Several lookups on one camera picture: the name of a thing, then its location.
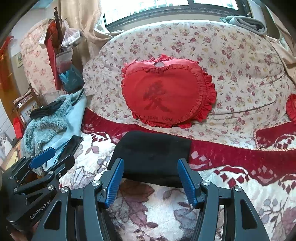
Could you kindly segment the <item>black pants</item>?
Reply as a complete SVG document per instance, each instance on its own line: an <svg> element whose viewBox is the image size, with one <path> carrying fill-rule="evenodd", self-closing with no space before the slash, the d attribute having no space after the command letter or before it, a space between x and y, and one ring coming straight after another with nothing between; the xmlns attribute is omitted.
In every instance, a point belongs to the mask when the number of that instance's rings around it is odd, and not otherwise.
<svg viewBox="0 0 296 241"><path fill-rule="evenodd" d="M180 158L189 160L192 141L163 133L127 132L114 149L107 167L117 158L125 163L123 178L160 186L182 188L177 171Z"/></svg>

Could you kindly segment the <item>grey fleece jacket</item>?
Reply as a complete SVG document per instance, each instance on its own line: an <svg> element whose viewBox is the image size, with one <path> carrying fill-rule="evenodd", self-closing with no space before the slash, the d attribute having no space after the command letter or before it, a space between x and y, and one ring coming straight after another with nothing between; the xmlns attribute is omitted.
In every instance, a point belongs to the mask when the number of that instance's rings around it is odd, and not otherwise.
<svg viewBox="0 0 296 241"><path fill-rule="evenodd" d="M52 147L56 154L34 171L43 173L57 162L63 146L72 136L81 135L81 125L86 109L85 90L58 97L62 105L49 116L30 121L21 140L21 152L25 157L34 157Z"/></svg>

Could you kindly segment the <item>black smartphone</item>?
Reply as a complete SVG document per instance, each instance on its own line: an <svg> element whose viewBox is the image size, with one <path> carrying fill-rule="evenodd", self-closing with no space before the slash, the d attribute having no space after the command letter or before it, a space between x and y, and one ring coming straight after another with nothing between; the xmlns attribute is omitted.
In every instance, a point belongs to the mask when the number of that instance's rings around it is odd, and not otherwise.
<svg viewBox="0 0 296 241"><path fill-rule="evenodd" d="M64 160L69 155L73 156L81 142L83 141L83 137L81 136L72 136L72 138L67 142L67 144L63 147L60 155L57 158L57 162Z"/></svg>

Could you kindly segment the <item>red and white floral blanket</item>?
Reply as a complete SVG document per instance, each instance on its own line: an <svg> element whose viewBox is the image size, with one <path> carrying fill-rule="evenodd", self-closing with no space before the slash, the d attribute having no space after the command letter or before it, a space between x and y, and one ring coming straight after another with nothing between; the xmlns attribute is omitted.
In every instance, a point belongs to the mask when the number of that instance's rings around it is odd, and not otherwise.
<svg viewBox="0 0 296 241"><path fill-rule="evenodd" d="M81 130L75 164L61 179L71 190L108 171L127 132L155 133L90 110ZM295 149L287 149L293 135L280 133L265 150L191 141L187 163L202 178L201 208L189 204L183 186L122 177L114 203L104 212L112 240L295 240Z"/></svg>

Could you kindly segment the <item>black garment on jacket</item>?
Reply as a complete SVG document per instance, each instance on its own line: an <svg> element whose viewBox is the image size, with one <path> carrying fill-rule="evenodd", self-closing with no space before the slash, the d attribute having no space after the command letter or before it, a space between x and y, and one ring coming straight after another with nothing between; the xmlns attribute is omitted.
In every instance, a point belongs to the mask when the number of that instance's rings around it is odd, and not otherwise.
<svg viewBox="0 0 296 241"><path fill-rule="evenodd" d="M32 120L36 120L38 118L43 118L45 116L52 115L62 105L62 103L63 102L61 100L53 101L53 102L49 103L47 106L43 106L41 108L34 109L30 113L30 118Z"/></svg>

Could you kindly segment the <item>blue plastic bag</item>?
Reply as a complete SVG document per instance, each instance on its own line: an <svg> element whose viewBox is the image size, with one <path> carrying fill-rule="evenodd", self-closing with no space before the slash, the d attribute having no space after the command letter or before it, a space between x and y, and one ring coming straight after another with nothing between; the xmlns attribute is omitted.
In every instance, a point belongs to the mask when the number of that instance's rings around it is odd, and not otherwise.
<svg viewBox="0 0 296 241"><path fill-rule="evenodd" d="M82 74L74 65L71 65L66 72L59 74L59 77L68 94L75 93L84 86Z"/></svg>

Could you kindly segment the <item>red heart-shaped pillow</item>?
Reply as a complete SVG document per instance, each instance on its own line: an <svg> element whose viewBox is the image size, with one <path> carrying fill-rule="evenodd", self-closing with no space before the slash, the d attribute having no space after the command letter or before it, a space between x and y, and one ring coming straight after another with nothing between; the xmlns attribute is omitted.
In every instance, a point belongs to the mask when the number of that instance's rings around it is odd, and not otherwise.
<svg viewBox="0 0 296 241"><path fill-rule="evenodd" d="M136 120L149 126L189 128L217 99L212 77L197 61L162 55L122 69L122 94Z"/></svg>

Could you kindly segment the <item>clear plastic bag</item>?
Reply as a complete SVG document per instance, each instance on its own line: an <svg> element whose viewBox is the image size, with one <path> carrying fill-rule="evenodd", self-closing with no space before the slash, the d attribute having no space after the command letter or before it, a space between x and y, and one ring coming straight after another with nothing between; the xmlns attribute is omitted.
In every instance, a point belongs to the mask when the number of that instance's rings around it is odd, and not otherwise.
<svg viewBox="0 0 296 241"><path fill-rule="evenodd" d="M61 44L61 52L56 55L56 67L59 74L70 69L72 65L73 48L82 40L83 36L79 29L71 28L66 20L63 21L65 27L64 38Z"/></svg>

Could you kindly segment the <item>floral folded quilt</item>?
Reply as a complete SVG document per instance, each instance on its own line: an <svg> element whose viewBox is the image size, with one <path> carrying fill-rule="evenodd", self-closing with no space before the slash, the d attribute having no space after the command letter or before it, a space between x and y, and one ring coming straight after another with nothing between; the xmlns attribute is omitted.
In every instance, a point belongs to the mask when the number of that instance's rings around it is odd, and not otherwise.
<svg viewBox="0 0 296 241"><path fill-rule="evenodd" d="M279 48L219 22L134 28L85 65L87 107L115 123L253 148L254 130L288 121L295 82Z"/></svg>

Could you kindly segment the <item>red hanging garment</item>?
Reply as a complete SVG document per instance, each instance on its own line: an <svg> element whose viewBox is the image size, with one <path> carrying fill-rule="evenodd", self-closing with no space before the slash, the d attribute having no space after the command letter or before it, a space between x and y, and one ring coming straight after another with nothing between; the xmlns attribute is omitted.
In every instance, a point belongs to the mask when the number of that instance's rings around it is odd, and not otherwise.
<svg viewBox="0 0 296 241"><path fill-rule="evenodd" d="M56 51L59 50L60 42L58 38L58 30L54 20L51 20L49 22L45 39L45 45L48 52L49 65L51 66L51 70L54 77L55 89L61 90L62 82L60 80L59 72L56 66Z"/></svg>

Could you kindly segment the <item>small red ruffled pillow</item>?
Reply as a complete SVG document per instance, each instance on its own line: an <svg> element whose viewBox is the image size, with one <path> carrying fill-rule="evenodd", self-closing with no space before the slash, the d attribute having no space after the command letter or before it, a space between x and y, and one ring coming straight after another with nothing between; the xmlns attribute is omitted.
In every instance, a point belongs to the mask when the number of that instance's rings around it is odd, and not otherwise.
<svg viewBox="0 0 296 241"><path fill-rule="evenodd" d="M296 94L291 94L286 103L286 112L289 119L295 123L296 122Z"/></svg>

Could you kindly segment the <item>beige curtain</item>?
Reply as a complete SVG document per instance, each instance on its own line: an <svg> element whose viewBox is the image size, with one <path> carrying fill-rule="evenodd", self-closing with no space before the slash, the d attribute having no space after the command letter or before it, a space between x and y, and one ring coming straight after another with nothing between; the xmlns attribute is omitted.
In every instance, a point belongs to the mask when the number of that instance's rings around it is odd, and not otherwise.
<svg viewBox="0 0 296 241"><path fill-rule="evenodd" d="M82 42L74 47L72 59L74 66L82 71L85 64L98 55L104 44L124 30L107 30L103 22L101 1L61 0L58 3L61 18L70 27L80 30L84 36Z"/></svg>

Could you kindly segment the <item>grey folded cloth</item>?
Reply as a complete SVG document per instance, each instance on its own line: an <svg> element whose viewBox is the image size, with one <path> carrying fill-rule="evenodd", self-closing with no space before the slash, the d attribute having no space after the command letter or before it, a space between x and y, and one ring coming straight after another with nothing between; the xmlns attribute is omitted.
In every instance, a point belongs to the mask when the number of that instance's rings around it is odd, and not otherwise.
<svg viewBox="0 0 296 241"><path fill-rule="evenodd" d="M261 21L248 17L248 16L226 16L220 18L224 23L235 25L244 29L249 30L260 36L267 35L267 27Z"/></svg>

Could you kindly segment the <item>dark window frame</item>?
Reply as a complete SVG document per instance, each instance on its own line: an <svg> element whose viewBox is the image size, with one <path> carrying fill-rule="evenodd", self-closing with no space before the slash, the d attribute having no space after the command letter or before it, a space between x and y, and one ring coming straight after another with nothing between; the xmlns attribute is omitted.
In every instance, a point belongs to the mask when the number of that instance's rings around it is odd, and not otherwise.
<svg viewBox="0 0 296 241"><path fill-rule="evenodd" d="M108 29L172 15L252 16L248 1L101 1L101 7Z"/></svg>

